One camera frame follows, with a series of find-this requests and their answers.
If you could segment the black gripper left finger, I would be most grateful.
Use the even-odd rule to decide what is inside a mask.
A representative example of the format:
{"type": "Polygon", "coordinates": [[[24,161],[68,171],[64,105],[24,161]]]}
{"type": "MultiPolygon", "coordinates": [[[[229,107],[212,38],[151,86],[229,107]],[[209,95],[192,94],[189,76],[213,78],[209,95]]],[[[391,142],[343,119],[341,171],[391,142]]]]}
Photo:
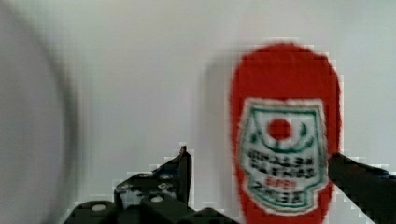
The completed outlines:
{"type": "Polygon", "coordinates": [[[183,146],[160,167],[119,183],[112,202],[76,206],[64,224],[239,224],[212,208],[189,207],[191,175],[191,154],[183,146]]]}

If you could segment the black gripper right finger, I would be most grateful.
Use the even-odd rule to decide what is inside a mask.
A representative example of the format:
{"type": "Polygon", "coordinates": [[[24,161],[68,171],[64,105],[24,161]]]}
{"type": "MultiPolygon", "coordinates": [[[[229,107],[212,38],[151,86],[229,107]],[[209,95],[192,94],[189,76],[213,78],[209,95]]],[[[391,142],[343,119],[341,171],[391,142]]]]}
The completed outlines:
{"type": "Polygon", "coordinates": [[[341,153],[328,160],[328,176],[374,224],[395,224],[396,179],[388,171],[341,153]]]}

